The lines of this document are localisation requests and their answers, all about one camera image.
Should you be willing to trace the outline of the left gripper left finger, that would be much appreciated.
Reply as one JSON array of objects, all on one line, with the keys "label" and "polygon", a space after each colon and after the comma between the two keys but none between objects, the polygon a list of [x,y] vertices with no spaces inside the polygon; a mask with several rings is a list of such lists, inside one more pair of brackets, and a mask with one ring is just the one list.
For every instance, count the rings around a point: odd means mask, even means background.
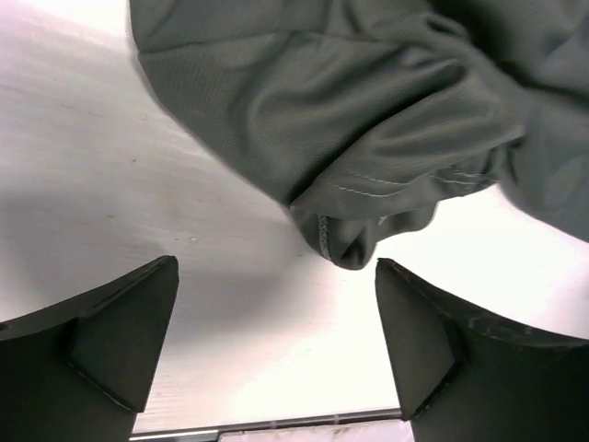
[{"label": "left gripper left finger", "polygon": [[2,440],[129,440],[178,289],[179,262],[164,255],[2,323]]}]

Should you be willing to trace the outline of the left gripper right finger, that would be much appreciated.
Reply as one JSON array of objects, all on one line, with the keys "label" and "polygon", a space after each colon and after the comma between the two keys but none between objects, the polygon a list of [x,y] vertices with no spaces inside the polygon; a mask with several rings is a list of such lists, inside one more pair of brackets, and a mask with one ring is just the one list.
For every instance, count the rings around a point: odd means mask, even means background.
[{"label": "left gripper right finger", "polygon": [[401,417],[418,441],[588,437],[588,342],[507,319],[382,259],[375,294]]}]

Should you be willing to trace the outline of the dark grey t shirt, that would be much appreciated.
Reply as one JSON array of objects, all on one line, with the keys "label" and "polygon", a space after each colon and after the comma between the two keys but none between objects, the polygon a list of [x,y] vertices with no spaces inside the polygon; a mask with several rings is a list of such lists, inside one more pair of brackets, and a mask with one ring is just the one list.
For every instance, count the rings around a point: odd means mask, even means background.
[{"label": "dark grey t shirt", "polygon": [[132,1],[158,104],[359,270],[500,184],[588,238],[584,1]]}]

